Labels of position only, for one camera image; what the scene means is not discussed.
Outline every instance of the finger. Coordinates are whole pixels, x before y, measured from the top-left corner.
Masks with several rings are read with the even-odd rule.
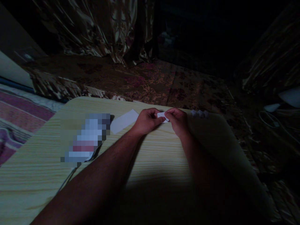
[[[166,120],[165,117],[158,117],[157,119],[154,119],[155,121],[155,126],[161,124],[162,122],[164,122]]]
[[[165,112],[165,117],[166,117],[171,123],[173,123],[173,122],[176,120],[175,116],[173,116],[172,113],[170,113],[170,112],[168,112],[168,111]]]
[[[178,113],[182,113],[182,111],[178,108],[171,108],[171,109],[167,110],[166,112],[172,113],[174,115],[176,115]]]
[[[160,111],[157,108],[149,108],[149,109],[146,109],[146,111],[151,115],[160,113]]]

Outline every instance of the wall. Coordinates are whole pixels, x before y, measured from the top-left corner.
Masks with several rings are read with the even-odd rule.
[[[23,56],[26,51],[34,58],[46,57],[46,53],[36,44],[25,29],[16,21],[9,11],[0,3],[0,51],[18,64],[26,63],[14,51]]]
[[[29,74],[0,51],[0,76],[33,88]]]

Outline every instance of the curtain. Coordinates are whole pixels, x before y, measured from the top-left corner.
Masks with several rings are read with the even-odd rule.
[[[250,93],[271,98],[300,84],[300,7],[291,2],[235,71]]]
[[[154,0],[33,0],[65,54],[110,55],[130,68],[151,62]]]

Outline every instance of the wood grain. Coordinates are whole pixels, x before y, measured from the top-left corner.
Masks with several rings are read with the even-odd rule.
[[[1,167],[1,223],[29,224],[53,198],[70,173],[70,168],[60,167],[62,116],[111,113],[118,118],[131,109],[140,113],[144,108],[152,107],[160,111],[169,109],[141,102],[92,97],[69,101]],[[239,180],[247,193],[260,196],[255,198],[254,203],[266,211],[269,208],[266,193],[225,119],[217,114],[210,114],[209,119],[189,117],[189,125],[203,145]],[[131,127],[117,135],[111,133],[102,144],[100,154]],[[76,174],[88,164],[84,163]],[[114,215],[120,215],[115,218],[122,218],[122,214],[132,215],[141,209],[152,213],[152,217],[162,212],[164,216],[185,214],[191,217],[192,210],[187,211],[187,208],[197,203],[193,182],[180,140],[170,122],[160,125],[143,140],[124,192],[126,194],[120,196],[112,210]]]

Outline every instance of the white paper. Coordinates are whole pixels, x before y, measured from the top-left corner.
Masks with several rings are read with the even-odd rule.
[[[158,117],[165,117],[165,112],[160,112],[160,113],[158,113],[158,114],[157,114],[157,118],[158,118]],[[169,122],[168,118],[167,118],[167,117],[165,117],[165,118],[166,118],[166,120],[165,120],[163,123]]]
[[[191,111],[191,113],[192,113],[193,117],[198,117],[199,116],[197,111],[195,111],[194,109]]]
[[[204,116],[205,116],[205,118],[207,118],[208,119],[208,111],[204,111]]]
[[[124,128],[128,127],[130,124],[135,122],[138,118],[138,113],[133,109],[124,115],[121,115],[119,118],[114,119],[110,124],[110,130],[117,134]]]
[[[200,118],[204,118],[205,117],[204,112],[202,112],[201,110],[198,111],[198,114],[199,114]]]

